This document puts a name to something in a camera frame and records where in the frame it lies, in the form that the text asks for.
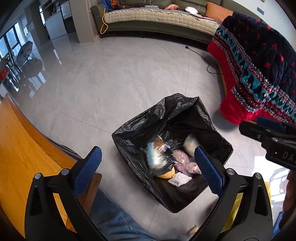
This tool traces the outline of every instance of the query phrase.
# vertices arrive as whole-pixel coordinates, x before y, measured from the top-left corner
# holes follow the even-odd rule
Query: black blanket with red pattern
[[[228,16],[208,51],[220,63],[227,95],[224,117],[234,124],[264,116],[296,120],[296,53],[270,26],[243,14]]]

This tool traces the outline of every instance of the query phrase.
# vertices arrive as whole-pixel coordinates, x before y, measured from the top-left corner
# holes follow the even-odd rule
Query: silver bolt
[[[261,176],[260,173],[255,173],[255,177],[256,177],[257,179],[261,179],[261,178],[262,178],[262,176]]]
[[[61,171],[62,175],[67,175],[69,173],[69,169],[65,168]]]
[[[233,169],[229,168],[229,169],[227,169],[227,173],[229,175],[234,175],[235,171]]]
[[[40,177],[41,177],[40,173],[36,173],[35,176],[34,176],[35,179],[39,179]]]

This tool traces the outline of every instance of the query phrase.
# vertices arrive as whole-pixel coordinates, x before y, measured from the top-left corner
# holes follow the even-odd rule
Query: red blanket trim
[[[227,95],[220,105],[220,111],[225,119],[235,125],[239,125],[242,121],[255,121],[258,116],[278,120],[264,110],[258,110],[254,113],[247,111],[231,91],[232,87],[236,84],[236,81],[228,64],[225,52],[213,41],[210,42],[207,50],[215,59],[218,60],[225,79]]]

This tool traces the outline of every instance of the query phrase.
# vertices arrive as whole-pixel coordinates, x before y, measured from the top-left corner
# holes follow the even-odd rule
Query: person's leg
[[[108,241],[157,241],[101,190],[96,193],[89,217]]]

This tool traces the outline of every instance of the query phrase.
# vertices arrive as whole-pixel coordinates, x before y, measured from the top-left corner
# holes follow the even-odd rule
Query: blue textured pad
[[[223,194],[223,179],[211,163],[210,159],[199,147],[196,147],[194,151],[194,159],[207,181],[211,192],[221,197]]]
[[[281,122],[276,121],[276,120],[271,120],[262,116],[259,116],[256,119],[256,123],[259,126],[262,126],[264,128],[267,128],[272,131],[276,132],[283,132],[284,131],[284,126]]]
[[[83,194],[102,161],[102,150],[97,147],[74,180],[73,195],[75,197]]]

